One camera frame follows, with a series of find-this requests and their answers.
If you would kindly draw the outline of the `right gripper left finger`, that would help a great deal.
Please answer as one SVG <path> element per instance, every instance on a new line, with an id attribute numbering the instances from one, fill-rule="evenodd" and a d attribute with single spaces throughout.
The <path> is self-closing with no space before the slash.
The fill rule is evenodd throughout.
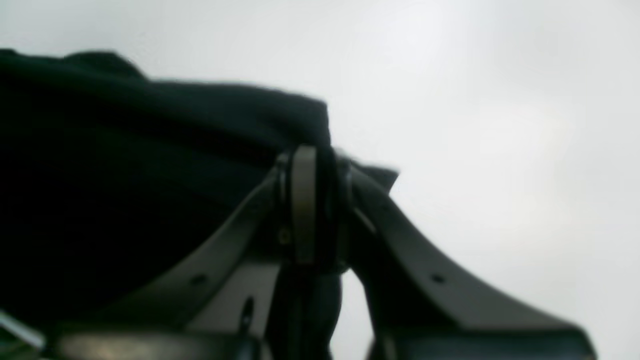
<path id="1" fill-rule="evenodd" d="M 281 273 L 307 263 L 307 148 L 274 168 L 193 253 L 85 321 L 48 334 L 46 360 L 272 360 Z"/>

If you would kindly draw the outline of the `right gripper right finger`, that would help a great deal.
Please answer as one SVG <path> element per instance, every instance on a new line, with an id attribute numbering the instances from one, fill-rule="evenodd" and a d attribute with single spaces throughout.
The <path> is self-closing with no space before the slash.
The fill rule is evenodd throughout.
<path id="1" fill-rule="evenodd" d="M 365 290 L 370 360 L 596 360 L 578 325 L 517 300 L 438 249 L 388 191 L 329 146 L 318 178 L 332 190 L 339 264 Z"/>

